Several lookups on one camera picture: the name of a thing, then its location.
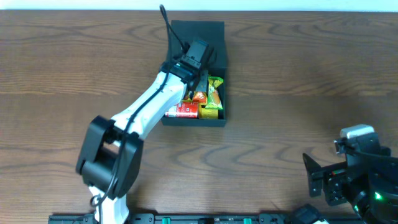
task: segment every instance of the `black box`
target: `black box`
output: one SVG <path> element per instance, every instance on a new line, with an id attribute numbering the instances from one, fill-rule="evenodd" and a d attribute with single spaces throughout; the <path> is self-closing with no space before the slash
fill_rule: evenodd
<path id="1" fill-rule="evenodd" d="M 220 96 L 223 109 L 218 111 L 218 119 L 188 119 L 168 118 L 161 119 L 163 125 L 170 126 L 207 126 L 223 127 L 226 124 L 226 75 L 227 75 L 227 54 L 224 40 L 224 22 L 202 22 L 202 21 L 172 21 L 172 29 L 183 42 L 191 43 L 195 39 L 201 39 L 214 48 L 213 55 L 209 59 L 211 63 L 209 74 L 214 77 L 221 77 L 224 83 L 217 90 Z M 178 40 L 172 35 L 172 53 L 182 53 Z"/>

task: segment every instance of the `snack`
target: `snack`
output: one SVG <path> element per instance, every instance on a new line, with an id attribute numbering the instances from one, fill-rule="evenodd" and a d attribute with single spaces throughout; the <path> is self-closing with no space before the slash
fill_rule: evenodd
<path id="1" fill-rule="evenodd" d="M 180 102 L 172 106 L 165 116 L 169 118 L 198 118 L 198 104 Z"/>
<path id="2" fill-rule="evenodd" d="M 194 103 L 204 103 L 207 104 L 207 96 L 206 93 L 202 91 L 195 92 L 195 95 L 192 98 L 192 102 Z"/>
<path id="3" fill-rule="evenodd" d="M 222 110 L 220 96 L 218 96 L 217 87 L 223 84 L 224 80 L 220 77 L 209 77 L 209 91 L 206 109 Z"/>
<path id="4" fill-rule="evenodd" d="M 206 109 L 206 104 L 199 104 L 199 119 L 218 119 L 218 110 Z"/>

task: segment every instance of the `snack bag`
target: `snack bag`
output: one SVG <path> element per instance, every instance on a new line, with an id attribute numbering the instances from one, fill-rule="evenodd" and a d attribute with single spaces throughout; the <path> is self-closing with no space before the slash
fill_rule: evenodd
<path id="1" fill-rule="evenodd" d="M 221 104 L 220 96 L 218 96 L 217 87 L 223 84 L 224 80 L 220 77 L 208 77 L 209 91 L 208 101 L 206 109 L 222 110 L 223 105 Z"/>
<path id="2" fill-rule="evenodd" d="M 199 119 L 218 119 L 218 110 L 206 109 L 206 104 L 199 104 Z"/>
<path id="3" fill-rule="evenodd" d="M 194 103 L 204 103 L 207 104 L 207 96 L 206 93 L 202 91 L 195 92 L 195 95 L 192 98 L 192 102 Z"/>

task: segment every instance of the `wooden table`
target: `wooden table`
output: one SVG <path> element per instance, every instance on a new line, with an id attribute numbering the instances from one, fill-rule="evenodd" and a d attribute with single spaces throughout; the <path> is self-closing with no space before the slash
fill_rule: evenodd
<path id="1" fill-rule="evenodd" d="M 159 213 L 291 211 L 311 203 L 302 153 L 341 162 L 341 128 L 371 124 L 398 145 L 398 15 L 169 12 L 225 21 L 225 128 L 158 124 L 127 201 Z M 0 12 L 0 223 L 89 212 L 75 173 L 85 131 L 153 82 L 167 50 L 159 12 Z"/>

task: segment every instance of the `yellow snack bag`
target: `yellow snack bag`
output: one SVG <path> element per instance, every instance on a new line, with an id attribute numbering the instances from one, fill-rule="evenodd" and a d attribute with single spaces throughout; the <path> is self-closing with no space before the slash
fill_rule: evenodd
<path id="1" fill-rule="evenodd" d="M 218 119 L 218 110 L 206 109 L 206 104 L 200 103 L 198 107 L 199 119 Z"/>
<path id="2" fill-rule="evenodd" d="M 207 96 L 206 109 L 222 110 L 220 96 L 218 95 L 217 87 L 223 84 L 224 80 L 220 77 L 208 77 L 209 91 Z"/>

